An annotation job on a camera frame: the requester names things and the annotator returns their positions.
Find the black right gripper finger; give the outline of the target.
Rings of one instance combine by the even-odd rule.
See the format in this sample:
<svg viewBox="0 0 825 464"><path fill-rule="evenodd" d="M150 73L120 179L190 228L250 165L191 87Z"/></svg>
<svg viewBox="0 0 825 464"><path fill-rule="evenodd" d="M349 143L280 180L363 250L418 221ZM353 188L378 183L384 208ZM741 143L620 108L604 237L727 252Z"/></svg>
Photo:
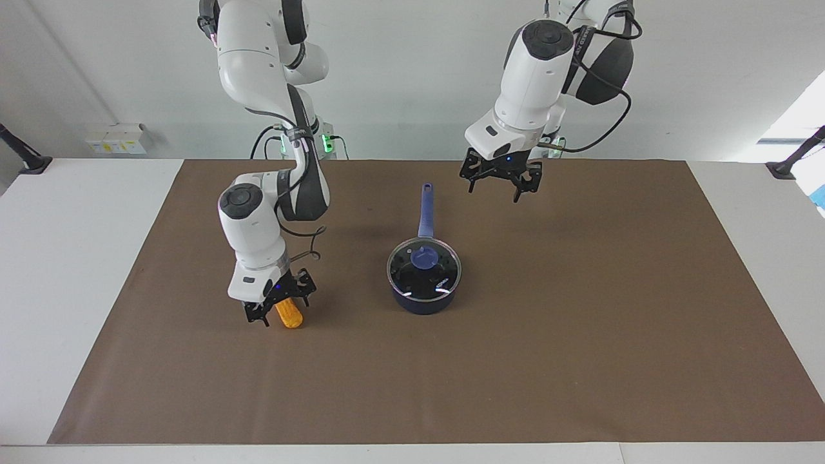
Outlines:
<svg viewBox="0 0 825 464"><path fill-rule="evenodd" d="M246 314L247 322L254 323L262 321L265 327L269 327L270 323L267 315L275 305L271 299L265 299L263 302L244 302L244 312Z"/></svg>
<svg viewBox="0 0 825 464"><path fill-rule="evenodd" d="M309 307L309 296L317 291L313 277L306 268L300 268L293 276L293 297L301 299L305 307Z"/></svg>

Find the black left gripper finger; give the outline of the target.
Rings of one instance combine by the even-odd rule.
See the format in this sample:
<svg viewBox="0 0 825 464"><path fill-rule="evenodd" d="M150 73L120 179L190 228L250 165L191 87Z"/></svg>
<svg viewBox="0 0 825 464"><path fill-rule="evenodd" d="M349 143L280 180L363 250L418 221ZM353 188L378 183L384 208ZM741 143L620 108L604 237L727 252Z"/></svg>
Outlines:
<svg viewBox="0 0 825 464"><path fill-rule="evenodd" d="M467 153L460 168L459 176L465 181L469 182L468 193L474 191L474 186L478 174L481 173L484 167L485 160L477 155L477 153Z"/></svg>
<svg viewBox="0 0 825 464"><path fill-rule="evenodd" d="M513 178L513 185L516 191L513 196L513 203L518 203L519 198L524 193L536 193L538 191L543 175L543 165L541 162L528 162L525 169Z"/></svg>

